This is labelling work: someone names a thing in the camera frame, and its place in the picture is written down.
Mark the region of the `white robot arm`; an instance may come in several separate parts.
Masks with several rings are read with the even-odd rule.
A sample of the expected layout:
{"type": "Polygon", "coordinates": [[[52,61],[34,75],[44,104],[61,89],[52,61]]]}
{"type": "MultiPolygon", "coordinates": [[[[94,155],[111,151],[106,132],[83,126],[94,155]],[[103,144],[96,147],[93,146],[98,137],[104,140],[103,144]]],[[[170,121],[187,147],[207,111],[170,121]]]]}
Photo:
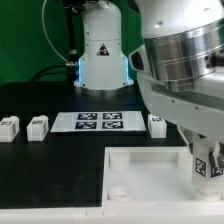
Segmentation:
{"type": "Polygon", "coordinates": [[[153,114],[216,141],[224,166],[224,2],[127,0],[129,64],[153,114]]]}

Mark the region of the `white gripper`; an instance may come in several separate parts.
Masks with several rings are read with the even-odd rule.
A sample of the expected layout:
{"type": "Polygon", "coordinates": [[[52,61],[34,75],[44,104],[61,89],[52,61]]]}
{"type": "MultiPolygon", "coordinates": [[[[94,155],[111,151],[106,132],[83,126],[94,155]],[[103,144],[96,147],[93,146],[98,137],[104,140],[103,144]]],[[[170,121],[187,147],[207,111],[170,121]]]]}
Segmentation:
{"type": "MultiPolygon", "coordinates": [[[[190,153],[193,153],[193,132],[214,140],[224,140],[222,99],[194,92],[172,92],[144,73],[137,74],[137,82],[148,111],[176,124],[190,153]]],[[[215,165],[224,168],[223,143],[215,142],[213,157],[215,165]]]]}

